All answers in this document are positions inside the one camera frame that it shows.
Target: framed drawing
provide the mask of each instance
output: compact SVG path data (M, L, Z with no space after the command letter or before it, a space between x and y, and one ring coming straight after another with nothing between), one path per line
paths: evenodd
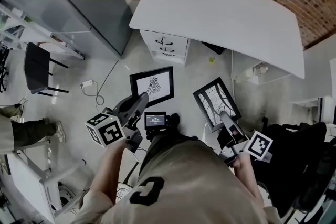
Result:
M132 96L147 92L147 108L174 97L173 67L165 67L130 75Z
M241 118L241 114L221 78L217 78L193 93L211 132L224 127L219 116L225 111L232 120Z

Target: white cable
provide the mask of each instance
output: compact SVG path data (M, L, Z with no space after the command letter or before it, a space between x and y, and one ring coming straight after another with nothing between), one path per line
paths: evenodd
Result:
M97 86L97 93L96 93L96 94L87 94L87 93L85 93L83 86L80 86L80 88L82 89L82 92L84 93L84 95L86 95L86 96L95 96L95 97L96 97L95 104L96 104L96 109L97 109L97 111L99 112L97 105L103 105L103 104L105 103L105 99L104 99L103 96L101 96L101 95L99 94L99 90L98 90L98 89L99 89L98 82L96 82L96 81L93 80L92 83L93 83L93 84L96 84L96 86Z
M231 51L231 81L232 81L232 97L233 97L233 101L236 102L235 81L233 79L233 50Z
M109 75L111 74L111 72L113 71L113 69L115 68L115 66L117 65L118 62L119 62L119 60L117 60L116 63L113 65L112 69L111 69L110 72L107 74L107 76L106 76L105 79L104 79L103 84L102 84L100 87L98 86L98 82L96 82L96 81L94 81L94 80L92 81L93 83L95 83L95 84L97 85L97 94L86 94L86 93L84 92L83 87L80 86L80 88L82 89L82 92L84 93L84 95L86 95L86 96L95 96L95 97L96 97L96 100L95 100L95 103L94 103L94 104L96 105L96 109L97 109L98 112L99 112L99 110L98 110L97 105L104 105L104 103L105 103L105 99L104 99L104 97L101 96L101 95L99 94L99 93L100 93L100 90L101 90L101 88L103 88L103 86L104 86L104 84L105 84L107 78L109 77ZM101 100L102 100L101 103L98 102L98 97L101 98Z
M132 152L132 155L133 155L133 157L136 159L136 161L137 161L138 163L142 164L142 163L139 161L139 159L136 157L135 153Z

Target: chair leg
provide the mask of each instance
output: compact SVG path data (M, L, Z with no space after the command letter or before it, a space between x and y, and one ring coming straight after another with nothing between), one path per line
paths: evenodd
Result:
M44 93L44 92L38 92L37 94L46 95L46 96L53 96L52 94Z
M62 67L65 67L65 68L69 68L69 67L67 67L66 65L63 65L62 63L60 63L60 62L58 62L58 61L56 61L56 60L53 60L53 59L51 59L51 58L50 58L50 61L54 62L55 64L57 64L57 65L59 65L59 66L62 66Z
M267 125L268 125L268 118L267 117L263 117L263 119L261 120L264 124L262 125L262 134L265 134L266 132L266 128L267 128Z
M325 195L327 196L327 198L335 201L336 200L336 191L332 190L332 189L327 189L325 191Z
M52 91L55 91L55 92L69 92L69 91L66 91L66 90L61 90L61 89L55 89L55 88L52 88L52 87L48 87L47 88L48 90L52 90Z
M6 91L7 90L7 88L5 88L5 86L4 86L4 81L1 79L1 86L2 86L2 88L4 89L4 91Z

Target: person's leg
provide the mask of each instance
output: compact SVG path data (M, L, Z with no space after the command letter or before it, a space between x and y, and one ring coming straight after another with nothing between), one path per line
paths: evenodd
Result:
M173 146L183 143L189 140L198 140L197 138L185 136L179 132L177 127L180 124L180 117L177 113L171 116L174 120L170 124L170 128L160 132L158 131L152 138L152 144L147 150L146 156L141 164L140 172L145 167L145 165L157 154L161 154L166 150L169 150Z
M4 108L0 108L0 115L5 116L7 118L11 118L13 116L21 116L22 110L20 107L6 106Z
M14 135L14 149L19 146L35 144L45 136L54 135L57 131L55 123L41 121L27 121L18 123L12 121Z

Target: small camera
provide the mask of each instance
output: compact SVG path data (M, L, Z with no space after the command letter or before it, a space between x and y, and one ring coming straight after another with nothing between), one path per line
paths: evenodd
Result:
M145 130L167 129L169 117L166 112L145 112Z

